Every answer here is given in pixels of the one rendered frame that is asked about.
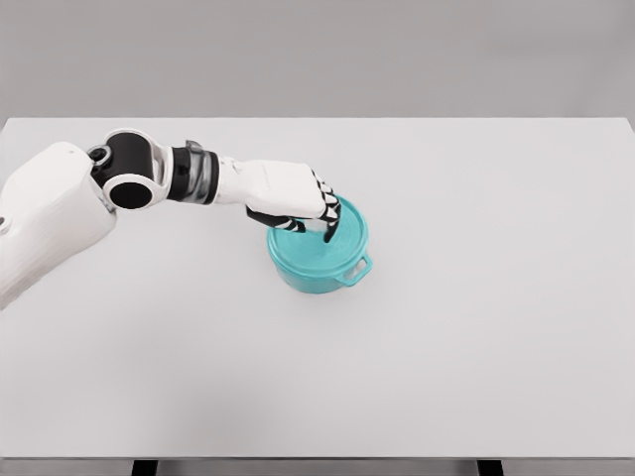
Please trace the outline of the teal pot lid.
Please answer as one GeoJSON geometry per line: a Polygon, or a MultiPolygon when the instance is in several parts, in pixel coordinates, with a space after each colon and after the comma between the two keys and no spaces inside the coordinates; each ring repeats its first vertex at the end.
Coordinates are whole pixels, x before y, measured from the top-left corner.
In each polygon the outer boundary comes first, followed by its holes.
{"type": "Polygon", "coordinates": [[[273,262],[282,270],[306,278],[344,277],[362,260],[369,241],[367,222],[349,200],[339,197],[341,215],[328,243],[321,232],[305,233],[270,229],[267,246],[273,262]]]}

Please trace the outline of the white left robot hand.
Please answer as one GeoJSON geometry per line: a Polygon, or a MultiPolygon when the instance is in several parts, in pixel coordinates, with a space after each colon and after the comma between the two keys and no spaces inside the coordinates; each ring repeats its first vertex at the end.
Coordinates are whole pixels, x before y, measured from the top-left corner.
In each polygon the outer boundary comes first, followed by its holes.
{"type": "Polygon", "coordinates": [[[333,188],[306,164],[277,161],[247,163],[247,216],[270,228],[307,231],[307,221],[322,224],[323,241],[334,237],[341,202],[333,188]]]}

